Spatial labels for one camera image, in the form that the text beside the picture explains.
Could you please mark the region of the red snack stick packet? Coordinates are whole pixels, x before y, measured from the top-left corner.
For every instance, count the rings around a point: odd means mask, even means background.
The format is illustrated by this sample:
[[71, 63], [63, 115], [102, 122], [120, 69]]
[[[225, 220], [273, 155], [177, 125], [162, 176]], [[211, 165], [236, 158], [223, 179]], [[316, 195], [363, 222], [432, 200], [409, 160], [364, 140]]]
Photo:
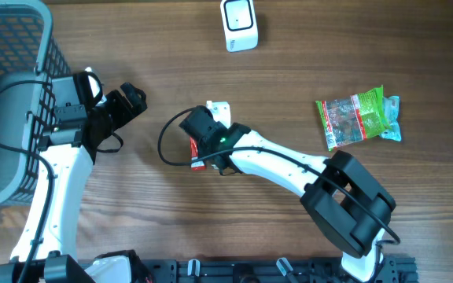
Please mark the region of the red snack stick packet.
[[199, 157], [198, 147], [196, 141], [193, 138], [190, 138], [190, 156], [191, 160], [193, 161], [190, 165], [190, 168], [193, 171], [204, 171], [206, 169], [203, 161], [197, 161]]

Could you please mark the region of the green gummy candy bag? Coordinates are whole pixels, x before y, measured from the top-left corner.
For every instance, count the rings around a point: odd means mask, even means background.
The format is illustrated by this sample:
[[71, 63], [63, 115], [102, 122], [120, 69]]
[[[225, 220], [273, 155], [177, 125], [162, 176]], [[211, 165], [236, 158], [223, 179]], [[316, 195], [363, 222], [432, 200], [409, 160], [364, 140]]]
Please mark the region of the green gummy candy bag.
[[384, 87], [351, 96], [316, 101], [329, 151], [380, 136], [391, 129], [384, 111]]

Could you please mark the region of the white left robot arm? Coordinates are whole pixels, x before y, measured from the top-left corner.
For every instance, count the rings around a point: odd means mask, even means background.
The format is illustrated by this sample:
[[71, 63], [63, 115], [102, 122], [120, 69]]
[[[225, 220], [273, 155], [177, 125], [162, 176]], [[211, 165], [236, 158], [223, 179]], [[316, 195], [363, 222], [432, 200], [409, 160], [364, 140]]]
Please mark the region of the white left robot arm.
[[133, 250], [97, 257], [89, 267], [76, 259], [79, 207], [99, 145], [147, 109], [146, 95], [130, 83], [107, 95], [89, 83], [55, 104], [56, 123], [39, 140], [39, 180], [31, 210], [0, 282], [150, 282]]

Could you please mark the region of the light teal wipes packet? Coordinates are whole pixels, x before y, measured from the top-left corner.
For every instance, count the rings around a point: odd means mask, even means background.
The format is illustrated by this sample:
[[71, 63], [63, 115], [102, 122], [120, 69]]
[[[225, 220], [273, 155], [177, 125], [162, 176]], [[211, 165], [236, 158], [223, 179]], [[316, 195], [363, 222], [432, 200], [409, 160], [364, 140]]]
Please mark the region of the light teal wipes packet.
[[388, 122], [386, 130], [380, 134], [381, 138], [402, 141], [400, 125], [397, 121], [400, 113], [400, 98], [398, 96], [384, 97], [383, 110]]

